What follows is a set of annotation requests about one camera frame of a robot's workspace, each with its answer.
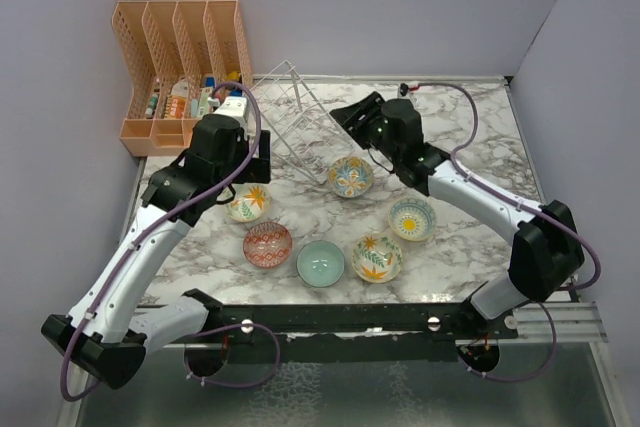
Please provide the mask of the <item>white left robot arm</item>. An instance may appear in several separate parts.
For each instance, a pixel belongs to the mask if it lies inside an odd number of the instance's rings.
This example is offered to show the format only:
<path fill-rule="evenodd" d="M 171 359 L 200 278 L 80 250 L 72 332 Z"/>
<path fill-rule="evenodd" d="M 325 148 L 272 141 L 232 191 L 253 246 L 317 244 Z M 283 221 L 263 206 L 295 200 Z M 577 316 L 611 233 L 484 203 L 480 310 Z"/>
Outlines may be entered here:
<path fill-rule="evenodd" d="M 221 318 L 204 294 L 189 294 L 159 313 L 134 312 L 165 259 L 219 204 L 225 188 L 267 184 L 270 133 L 251 139 L 234 118 L 208 114 L 195 124 L 188 148 L 153 173 L 129 230 L 97 281 L 66 314 L 51 314 L 42 335 L 62 355 L 102 384 L 119 389 L 146 355 L 192 334 L 206 342 L 220 332 Z"/>

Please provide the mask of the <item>plain teal bowl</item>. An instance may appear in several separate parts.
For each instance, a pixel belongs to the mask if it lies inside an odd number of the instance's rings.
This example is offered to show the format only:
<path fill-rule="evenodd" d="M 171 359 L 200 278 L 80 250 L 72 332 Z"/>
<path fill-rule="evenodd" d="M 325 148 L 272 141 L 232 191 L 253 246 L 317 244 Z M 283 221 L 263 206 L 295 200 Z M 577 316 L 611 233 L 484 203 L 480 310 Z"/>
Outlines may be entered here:
<path fill-rule="evenodd" d="M 300 250 L 296 268 L 307 285 L 325 288 L 341 279 L 345 270 L 345 257 L 334 243 L 318 240 L 308 243 Z"/>

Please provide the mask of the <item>yellow sun blue bowl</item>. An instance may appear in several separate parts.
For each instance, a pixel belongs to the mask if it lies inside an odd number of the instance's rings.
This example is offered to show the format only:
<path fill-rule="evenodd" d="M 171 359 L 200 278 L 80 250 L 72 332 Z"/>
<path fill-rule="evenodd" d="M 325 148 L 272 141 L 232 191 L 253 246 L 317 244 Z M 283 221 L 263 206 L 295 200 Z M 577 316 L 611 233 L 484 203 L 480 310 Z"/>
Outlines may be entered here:
<path fill-rule="evenodd" d="M 388 222 L 397 236 L 413 242 L 426 241 L 437 226 L 432 206 L 426 199 L 413 196 L 400 198 L 391 205 Z"/>

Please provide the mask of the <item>blue yellow floral bowl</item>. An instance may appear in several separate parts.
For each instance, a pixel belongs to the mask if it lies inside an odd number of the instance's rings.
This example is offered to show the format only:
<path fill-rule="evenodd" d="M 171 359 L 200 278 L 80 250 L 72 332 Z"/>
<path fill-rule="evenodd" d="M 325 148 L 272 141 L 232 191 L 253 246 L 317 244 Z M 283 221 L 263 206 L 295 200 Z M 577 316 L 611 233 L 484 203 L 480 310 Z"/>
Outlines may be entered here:
<path fill-rule="evenodd" d="M 342 198 L 356 198 L 365 194 L 371 188 L 373 180 L 371 165 L 359 157 L 339 158 L 328 171 L 331 191 Z"/>

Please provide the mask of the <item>red patterned bowl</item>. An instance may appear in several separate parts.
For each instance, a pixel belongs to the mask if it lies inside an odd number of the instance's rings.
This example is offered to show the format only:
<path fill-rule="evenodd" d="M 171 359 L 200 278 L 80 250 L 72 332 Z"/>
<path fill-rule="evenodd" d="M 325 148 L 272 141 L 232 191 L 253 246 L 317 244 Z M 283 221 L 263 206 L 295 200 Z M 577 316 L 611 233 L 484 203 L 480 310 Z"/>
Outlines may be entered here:
<path fill-rule="evenodd" d="M 263 269 L 283 264 L 293 250 L 293 238 L 283 225 L 267 221 L 252 227 L 244 237 L 243 253 L 254 266 Z"/>

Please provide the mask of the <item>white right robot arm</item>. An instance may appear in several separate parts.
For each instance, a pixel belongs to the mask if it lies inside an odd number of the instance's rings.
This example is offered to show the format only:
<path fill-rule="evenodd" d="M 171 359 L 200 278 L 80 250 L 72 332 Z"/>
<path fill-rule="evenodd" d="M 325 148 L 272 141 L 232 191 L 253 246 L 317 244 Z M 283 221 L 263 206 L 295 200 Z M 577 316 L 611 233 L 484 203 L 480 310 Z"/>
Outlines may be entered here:
<path fill-rule="evenodd" d="M 565 204 L 542 205 L 484 182 L 425 141 L 421 116 L 408 98 L 386 100 L 373 92 L 330 115 L 359 147 L 379 151 L 405 186 L 462 210 L 510 246 L 508 269 L 465 301 L 459 325 L 467 336 L 481 338 L 506 311 L 547 300 L 583 265 Z"/>

